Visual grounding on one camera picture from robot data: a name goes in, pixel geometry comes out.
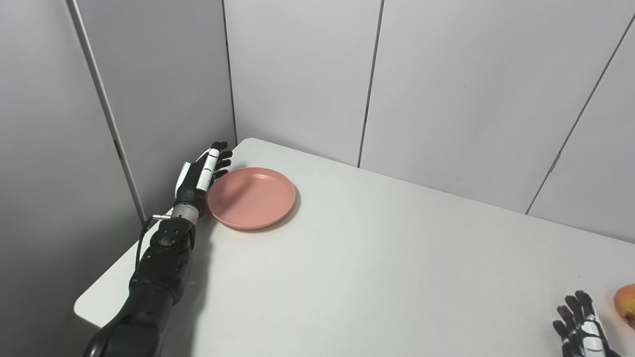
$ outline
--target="black fingertip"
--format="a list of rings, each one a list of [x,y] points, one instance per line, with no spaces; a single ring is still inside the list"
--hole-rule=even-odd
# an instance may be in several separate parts
[[[225,175],[226,173],[228,173],[229,171],[227,170],[220,170],[214,173],[214,178],[215,179],[220,179],[220,177],[222,177],[223,175]]]
[[[593,299],[589,294],[585,293],[582,290],[578,290],[575,292],[575,297],[578,298],[580,305],[582,306],[582,314],[587,316],[595,316],[595,309],[593,309]]]
[[[216,149],[218,151],[225,150],[227,148],[227,142],[226,141],[215,142],[214,144],[211,145],[211,148]]]
[[[593,302],[593,299],[591,298],[591,296],[589,294],[587,294],[583,290],[576,291],[575,292],[575,297],[578,299],[578,301],[583,302],[583,303]]]
[[[554,321],[553,326],[556,332],[558,333],[558,335],[560,335],[560,338],[564,340],[565,338],[569,337],[569,332],[567,331],[566,326],[562,321],[560,320]]]
[[[575,322],[581,324],[584,320],[584,316],[582,315],[582,306],[580,305],[578,299],[576,299],[575,296],[567,295],[565,297],[565,302],[567,305],[569,305],[569,308],[573,312]]]
[[[223,167],[228,167],[229,165],[232,164],[231,160],[222,160],[216,163],[216,166],[214,166],[214,171],[218,171],[220,169],[222,169]]]
[[[565,321],[567,329],[574,330],[575,320],[573,319],[573,313],[571,312],[571,310],[569,310],[569,308],[564,305],[558,306],[556,310],[558,311],[558,314],[560,314],[560,316],[562,317],[562,320]]]
[[[234,155],[232,151],[223,151],[218,155],[219,160],[229,159]]]

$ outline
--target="gray partition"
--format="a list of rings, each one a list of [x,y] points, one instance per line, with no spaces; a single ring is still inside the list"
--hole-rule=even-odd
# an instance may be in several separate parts
[[[635,243],[634,59],[631,28],[530,215]]]
[[[634,12],[386,1],[361,168],[524,213]]]
[[[184,161],[235,144],[222,0],[77,0],[146,215]]]
[[[0,203],[0,355],[78,353],[73,304],[140,224],[63,0],[0,5]]]

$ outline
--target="pink plate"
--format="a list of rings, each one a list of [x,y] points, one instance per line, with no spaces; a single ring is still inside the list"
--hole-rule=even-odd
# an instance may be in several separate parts
[[[267,227],[293,207],[295,187],[283,174],[268,168],[232,171],[211,186],[210,212],[223,224],[239,229]]]

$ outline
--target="panel seam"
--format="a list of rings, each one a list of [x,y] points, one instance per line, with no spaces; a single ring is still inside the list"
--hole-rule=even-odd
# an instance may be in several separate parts
[[[227,34],[227,13],[225,0],[221,1],[223,7],[223,26],[225,28],[225,49],[227,50],[227,73],[229,75],[229,96],[232,100],[232,120],[234,122],[234,140],[238,146],[238,126],[236,125],[236,107],[234,106],[234,82],[232,80],[232,64],[229,60],[229,35]]]
[[[110,106],[108,96],[106,95],[104,82],[102,81],[102,77],[97,67],[97,62],[95,61],[95,55],[93,53],[90,42],[88,41],[88,34],[86,33],[86,27],[84,26],[84,22],[79,12],[79,6],[77,5],[76,0],[66,0],[66,5],[69,9],[70,17],[75,27],[77,38],[79,39],[79,44],[81,45],[82,51],[84,52],[86,64],[88,65],[88,70],[90,71],[90,75],[93,79],[97,97],[99,98],[99,102],[102,105],[102,110],[108,124],[108,129],[110,130],[110,135],[112,135],[112,139],[114,141],[115,150],[117,150],[117,153],[119,154],[119,162],[121,163],[124,176],[126,177],[128,189],[130,190],[130,193],[132,195],[132,200],[135,204],[137,215],[139,216],[139,220],[143,224],[143,222],[145,222],[146,220],[146,216],[141,202],[141,197],[139,196],[137,186],[135,185],[135,180],[132,177],[128,157],[126,156],[126,151],[121,143],[121,137],[119,136],[117,124],[114,121],[112,107]]]
[[[377,20],[377,34],[375,35],[375,47],[373,49],[373,62],[370,65],[370,79],[368,81],[368,94],[366,96],[366,109],[364,110],[364,123],[361,129],[361,140],[359,141],[358,165],[361,166],[361,155],[364,149],[364,138],[366,136],[366,124],[368,122],[368,109],[370,108],[370,94],[373,89],[373,78],[375,77],[375,62],[377,61],[377,49],[379,48],[379,34],[382,30],[382,18],[384,17],[384,1],[381,0],[379,5],[379,17]]]
[[[602,78],[604,78],[604,74],[606,74],[606,70],[608,69],[608,66],[613,61],[613,58],[615,57],[615,54],[617,53],[617,51],[619,50],[620,46],[622,45],[622,42],[624,41],[624,38],[626,37],[626,34],[628,33],[629,29],[631,28],[631,25],[633,24],[633,20],[635,20],[635,13],[631,17],[631,20],[629,21],[628,25],[626,26],[626,30],[624,31],[624,33],[622,33],[622,37],[620,37],[620,41],[618,41],[617,46],[613,50],[613,53],[611,53],[611,57],[609,57],[606,65],[604,66],[604,69],[602,70],[602,73],[599,75],[598,80],[596,81],[595,85],[593,86],[593,89],[591,90],[591,93],[587,97],[586,102],[584,102],[584,105],[582,106],[582,109],[580,110],[580,113],[578,114],[577,118],[575,119],[575,122],[573,122],[573,126],[571,127],[571,130],[569,130],[569,133],[567,134],[567,136],[565,138],[565,141],[562,143],[562,146],[560,147],[560,150],[556,154],[556,158],[551,163],[550,169],[549,169],[549,171],[547,171],[547,175],[545,175],[545,177],[542,179],[542,183],[538,187],[538,191],[536,192],[536,195],[534,195],[533,199],[531,200],[531,203],[529,204],[529,207],[527,208],[527,211],[525,211],[526,215],[529,214],[529,211],[531,210],[533,204],[536,202],[536,199],[538,198],[538,195],[540,194],[543,186],[545,186],[545,182],[547,182],[547,178],[549,178],[549,175],[555,169],[555,166],[558,163],[558,159],[560,158],[560,155],[562,154],[563,150],[565,149],[565,146],[566,146],[567,142],[569,141],[569,139],[571,138],[571,134],[575,130],[575,127],[578,125],[578,122],[580,121],[580,118],[584,114],[584,111],[587,109],[587,106],[589,105],[589,102],[591,101],[591,98],[595,94],[595,92],[596,92],[596,90],[597,90],[597,88],[599,86],[599,83],[602,81]]]

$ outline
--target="robotic finger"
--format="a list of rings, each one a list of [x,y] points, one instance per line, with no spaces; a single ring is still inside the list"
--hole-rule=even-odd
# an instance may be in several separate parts
[[[608,345],[589,294],[578,290],[575,296],[565,297],[565,302],[556,309],[562,321],[553,321],[562,340],[563,357],[620,357]]]

